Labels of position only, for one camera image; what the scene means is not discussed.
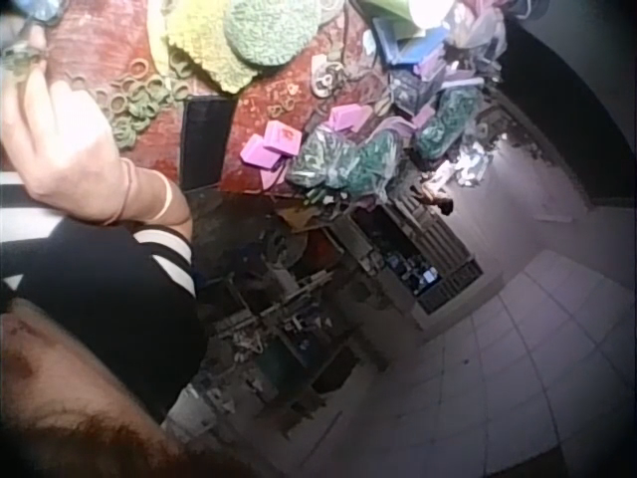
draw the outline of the hair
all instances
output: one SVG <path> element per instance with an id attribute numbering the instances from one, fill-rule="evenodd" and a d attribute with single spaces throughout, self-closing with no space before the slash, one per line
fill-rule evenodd
<path id="1" fill-rule="evenodd" d="M 256 472 L 219 451 L 168 451 L 124 425 L 88 416 L 73 428 L 15 429 L 7 435 L 36 476 L 64 478 L 257 478 Z"/>

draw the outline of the green crocheted hat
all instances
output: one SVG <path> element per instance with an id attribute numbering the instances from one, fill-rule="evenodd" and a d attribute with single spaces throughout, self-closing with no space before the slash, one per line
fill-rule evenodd
<path id="1" fill-rule="evenodd" d="M 291 60 L 317 33 L 319 0 L 232 0 L 226 39 L 241 58 L 276 67 Z"/>

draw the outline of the bracelet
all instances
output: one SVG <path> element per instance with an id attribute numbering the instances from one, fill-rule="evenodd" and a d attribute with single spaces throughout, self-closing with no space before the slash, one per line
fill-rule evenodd
<path id="1" fill-rule="evenodd" d="M 157 219 L 159 219 L 161 216 L 163 216 L 168 210 L 168 207 L 170 207 L 170 204 L 172 203 L 172 187 L 170 186 L 170 182 L 168 182 L 168 179 L 166 178 L 166 176 L 164 176 L 162 173 L 160 173 L 159 171 L 155 171 L 154 169 L 149 169 L 149 171 L 157 174 L 166 186 L 166 201 L 163 203 L 163 207 L 161 208 L 161 210 L 155 217 L 153 217 L 152 219 L 148 219 L 146 221 L 146 222 L 154 222 Z"/>
<path id="2" fill-rule="evenodd" d="M 126 165 L 126 191 L 124 193 L 123 196 L 123 201 L 121 202 L 121 206 L 119 207 L 119 209 L 117 210 L 117 213 L 108 221 L 106 221 L 104 223 L 104 226 L 108 226 L 109 224 L 113 224 L 114 222 L 116 222 L 117 220 L 119 220 L 119 218 L 121 217 L 121 214 L 123 213 L 124 208 L 126 207 L 126 202 L 128 202 L 128 197 L 130 196 L 130 189 L 132 186 L 132 173 L 130 172 L 130 169 L 132 167 L 135 167 L 134 164 L 130 161 L 130 159 L 123 157 L 122 162 Z"/>

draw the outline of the yellow knitted item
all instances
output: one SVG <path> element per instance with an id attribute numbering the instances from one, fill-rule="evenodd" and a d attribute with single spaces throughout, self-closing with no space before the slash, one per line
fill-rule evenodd
<path id="1" fill-rule="evenodd" d="M 182 49 L 222 90 L 237 93 L 259 73 L 230 50 L 223 19 L 230 0 L 180 0 L 166 19 L 168 43 Z"/>

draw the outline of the black and white striped shirt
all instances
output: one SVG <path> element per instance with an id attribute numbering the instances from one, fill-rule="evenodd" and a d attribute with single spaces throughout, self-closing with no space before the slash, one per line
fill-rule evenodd
<path id="1" fill-rule="evenodd" d="M 66 217 L 15 172 L 0 172 L 0 207 L 3 311 L 15 296 L 39 306 L 161 421 L 205 353 L 188 241 Z"/>

